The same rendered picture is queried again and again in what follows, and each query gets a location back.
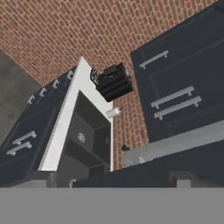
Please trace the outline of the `black toaster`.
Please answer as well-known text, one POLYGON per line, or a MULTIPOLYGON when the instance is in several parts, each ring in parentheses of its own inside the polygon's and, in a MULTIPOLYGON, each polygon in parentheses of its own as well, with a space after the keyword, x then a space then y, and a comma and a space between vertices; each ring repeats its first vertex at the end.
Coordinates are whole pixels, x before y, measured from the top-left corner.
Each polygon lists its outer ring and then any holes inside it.
POLYGON ((131 77, 123 63, 106 68, 100 75, 96 90, 107 102, 133 91, 131 77))

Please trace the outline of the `dark cupboard door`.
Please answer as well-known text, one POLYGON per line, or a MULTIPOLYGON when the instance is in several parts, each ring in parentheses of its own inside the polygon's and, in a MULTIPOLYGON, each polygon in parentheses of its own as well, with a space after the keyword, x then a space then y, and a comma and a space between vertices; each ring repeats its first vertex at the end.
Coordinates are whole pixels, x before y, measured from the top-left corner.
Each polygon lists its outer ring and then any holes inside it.
POLYGON ((222 120, 224 120, 224 93, 218 96, 216 93, 200 92, 195 87, 191 96, 184 94, 161 104, 159 109, 153 108, 150 105, 146 109, 145 118, 151 143, 168 137, 174 137, 190 130, 196 130, 197 128, 222 120), (154 118, 155 113, 197 96, 200 96, 202 99, 198 107, 192 105, 182 108, 165 115, 162 120, 154 118))
POLYGON ((150 102, 194 86, 200 92, 224 93, 224 40, 187 56, 150 77, 155 97, 150 102))

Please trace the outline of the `dark base cupboard run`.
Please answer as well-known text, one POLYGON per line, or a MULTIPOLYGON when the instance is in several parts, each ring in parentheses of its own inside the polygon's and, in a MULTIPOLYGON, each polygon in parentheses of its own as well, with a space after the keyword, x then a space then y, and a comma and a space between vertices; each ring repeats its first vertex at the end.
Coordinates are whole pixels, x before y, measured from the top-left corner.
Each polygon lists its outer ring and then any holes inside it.
MULTIPOLYGON (((74 73, 75 69, 76 67, 73 67, 70 70, 74 73)), ((55 79, 44 86, 47 90, 44 93, 44 97, 39 96, 42 88, 33 94, 36 99, 32 104, 26 104, 23 113, 3 141, 0 147, 0 186, 23 179, 39 168, 54 124, 72 81, 67 78, 67 73, 70 70, 57 78, 59 80, 57 89, 53 88, 55 79), (14 140, 31 131, 36 132, 36 138, 29 137, 21 143, 30 142, 32 145, 30 149, 19 150, 15 156, 6 154, 8 150, 17 146, 12 144, 14 140)))

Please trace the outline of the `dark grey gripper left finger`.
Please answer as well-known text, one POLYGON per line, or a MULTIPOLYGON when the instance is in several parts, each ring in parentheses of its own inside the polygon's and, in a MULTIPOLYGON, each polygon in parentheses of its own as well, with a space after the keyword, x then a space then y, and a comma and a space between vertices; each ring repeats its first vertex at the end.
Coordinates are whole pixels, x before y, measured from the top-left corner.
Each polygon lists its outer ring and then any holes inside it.
POLYGON ((38 172, 17 186, 23 188, 54 188, 57 186, 56 178, 56 172, 38 172))

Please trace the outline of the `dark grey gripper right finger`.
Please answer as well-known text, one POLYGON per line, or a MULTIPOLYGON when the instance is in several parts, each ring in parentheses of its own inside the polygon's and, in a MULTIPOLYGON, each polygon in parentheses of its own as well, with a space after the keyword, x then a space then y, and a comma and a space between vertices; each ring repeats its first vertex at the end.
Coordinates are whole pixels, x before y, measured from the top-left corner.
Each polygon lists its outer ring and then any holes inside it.
POLYGON ((209 181, 198 178, 189 171, 171 171, 171 184, 176 188, 212 188, 216 187, 209 181))

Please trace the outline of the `dark grey sink basin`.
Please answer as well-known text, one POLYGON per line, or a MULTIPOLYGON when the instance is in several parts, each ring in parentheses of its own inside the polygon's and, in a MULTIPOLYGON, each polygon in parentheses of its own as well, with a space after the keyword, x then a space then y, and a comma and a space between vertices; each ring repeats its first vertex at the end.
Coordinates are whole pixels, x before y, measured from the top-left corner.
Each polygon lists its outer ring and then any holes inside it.
POLYGON ((57 187, 110 171, 111 123, 80 91, 57 169, 57 187))

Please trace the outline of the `dark cupboard drawer front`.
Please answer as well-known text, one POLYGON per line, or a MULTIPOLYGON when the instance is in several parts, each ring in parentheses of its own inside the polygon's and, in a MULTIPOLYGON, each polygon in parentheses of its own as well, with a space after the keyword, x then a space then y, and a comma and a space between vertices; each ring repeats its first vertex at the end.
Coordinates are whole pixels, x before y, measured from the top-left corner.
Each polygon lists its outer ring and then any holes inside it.
POLYGON ((131 58, 135 75, 138 77, 147 72, 153 74, 222 40, 224 0, 219 0, 133 51, 131 58), (169 51, 167 58, 157 59, 145 69, 139 67, 139 64, 165 50, 169 51))

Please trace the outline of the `dark cabinet top panel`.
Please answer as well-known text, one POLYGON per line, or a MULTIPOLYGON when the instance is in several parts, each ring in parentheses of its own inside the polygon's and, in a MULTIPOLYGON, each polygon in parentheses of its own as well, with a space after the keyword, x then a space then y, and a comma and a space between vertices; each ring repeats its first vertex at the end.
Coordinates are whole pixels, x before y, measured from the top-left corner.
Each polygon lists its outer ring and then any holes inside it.
POLYGON ((224 187, 224 140, 73 182, 73 187, 174 187, 170 172, 188 171, 224 187))

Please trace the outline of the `white cylinder roll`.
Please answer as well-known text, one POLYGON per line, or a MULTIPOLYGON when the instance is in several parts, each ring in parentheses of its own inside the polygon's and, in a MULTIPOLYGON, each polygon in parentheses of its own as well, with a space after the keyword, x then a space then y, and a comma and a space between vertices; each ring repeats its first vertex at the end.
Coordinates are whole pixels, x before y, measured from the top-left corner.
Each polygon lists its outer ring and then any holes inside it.
POLYGON ((112 108, 111 110, 106 112, 106 116, 107 118, 118 116, 121 114, 122 110, 123 110, 122 108, 118 108, 118 107, 112 108))

